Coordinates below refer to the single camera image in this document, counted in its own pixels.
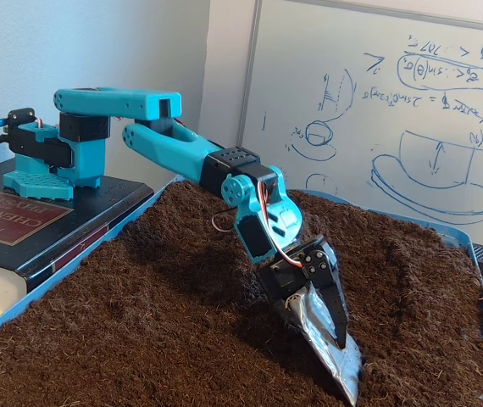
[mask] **coconut coir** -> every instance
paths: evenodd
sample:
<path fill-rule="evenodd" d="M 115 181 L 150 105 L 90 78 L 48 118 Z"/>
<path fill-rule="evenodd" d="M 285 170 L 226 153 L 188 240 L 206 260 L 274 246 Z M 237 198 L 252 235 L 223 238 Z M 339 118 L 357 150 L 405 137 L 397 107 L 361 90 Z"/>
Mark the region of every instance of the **coconut coir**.
<path fill-rule="evenodd" d="M 477 269 L 430 230 L 300 192 L 303 237 L 340 261 L 361 406 L 483 405 Z M 301 336 L 270 310 L 225 209 L 166 189 L 0 329 L 0 405 L 343 405 Z M 227 227 L 232 218 L 219 218 Z"/>

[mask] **whiteboard frame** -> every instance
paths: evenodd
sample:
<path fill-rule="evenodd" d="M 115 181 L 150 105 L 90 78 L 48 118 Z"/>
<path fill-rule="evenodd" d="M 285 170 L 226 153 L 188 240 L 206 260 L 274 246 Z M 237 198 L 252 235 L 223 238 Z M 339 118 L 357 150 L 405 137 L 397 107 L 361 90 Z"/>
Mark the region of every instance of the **whiteboard frame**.
<path fill-rule="evenodd" d="M 258 25 L 260 23 L 262 4 L 265 1 L 266 0 L 257 0 L 257 4 L 255 6 L 255 11 L 254 11 L 251 46 L 249 48 L 249 63 L 247 67 L 246 83 L 245 83 L 245 89 L 243 94 L 243 107 L 241 110 L 241 119 L 240 119 L 238 138 L 237 138 L 237 145 L 240 147 L 242 147 L 242 143 L 243 143 L 243 132 L 245 130 L 245 121 L 247 118 L 247 106 L 249 104 L 249 92 L 251 89 L 251 78 L 253 75 L 254 56 L 255 56 L 255 50 L 257 47 L 257 40 L 258 40 Z M 358 12 L 367 13 L 367 14 L 386 15 L 389 17 L 397 17 L 400 19 L 424 21 L 428 23 L 451 25 L 451 26 L 457 26 L 462 28 L 473 28 L 476 30 L 483 31 L 483 21 L 455 19 L 453 17 L 446 17 L 438 14 L 415 13 L 414 11 L 401 10 L 399 8 L 369 6 L 361 3 L 348 3 L 346 1 L 341 1 L 341 0 L 283 0 L 283 1 L 294 2 L 294 3 L 306 3 L 306 4 L 315 5 L 315 6 L 342 8 L 346 10 L 358 11 Z"/>

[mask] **book cover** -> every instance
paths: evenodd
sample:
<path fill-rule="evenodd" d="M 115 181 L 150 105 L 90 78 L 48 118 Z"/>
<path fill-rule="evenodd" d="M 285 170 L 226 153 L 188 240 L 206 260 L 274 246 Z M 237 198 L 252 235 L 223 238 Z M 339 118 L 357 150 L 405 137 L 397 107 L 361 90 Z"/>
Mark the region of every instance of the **book cover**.
<path fill-rule="evenodd" d="M 3 187 L 12 170 L 13 159 L 0 164 L 0 268 L 25 279 L 27 292 L 153 195 L 143 183 L 103 176 L 69 202 L 26 199 Z"/>

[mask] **aluminum foil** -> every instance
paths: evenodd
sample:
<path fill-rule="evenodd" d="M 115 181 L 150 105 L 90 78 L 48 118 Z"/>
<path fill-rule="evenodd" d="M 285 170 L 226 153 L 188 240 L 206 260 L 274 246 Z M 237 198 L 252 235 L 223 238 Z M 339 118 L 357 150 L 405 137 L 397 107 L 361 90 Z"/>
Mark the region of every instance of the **aluminum foil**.
<path fill-rule="evenodd" d="M 358 399 L 358 373 L 362 369 L 362 355 L 348 334 L 344 349 L 336 345 L 332 334 L 334 322 L 313 284 L 309 283 L 291 295 L 283 305 L 282 314 L 300 329 L 347 401 L 354 407 Z"/>

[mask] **white wall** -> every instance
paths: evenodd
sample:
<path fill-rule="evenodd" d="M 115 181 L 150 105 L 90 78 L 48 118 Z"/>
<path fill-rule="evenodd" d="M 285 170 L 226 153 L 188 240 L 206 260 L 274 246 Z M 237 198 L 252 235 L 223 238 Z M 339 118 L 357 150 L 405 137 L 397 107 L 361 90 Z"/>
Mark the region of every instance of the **white wall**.
<path fill-rule="evenodd" d="M 0 117 L 32 107 L 55 124 L 59 88 L 140 87 L 180 92 L 196 129 L 208 16 L 209 0 L 0 0 Z M 107 175 L 162 186 L 172 175 L 126 148 L 122 125 L 113 120 Z"/>
<path fill-rule="evenodd" d="M 240 127 L 255 3 L 255 0 L 211 0 L 208 57 L 198 129 L 225 147 L 236 145 Z M 346 3 L 483 22 L 483 1 L 480 0 L 361 0 Z"/>

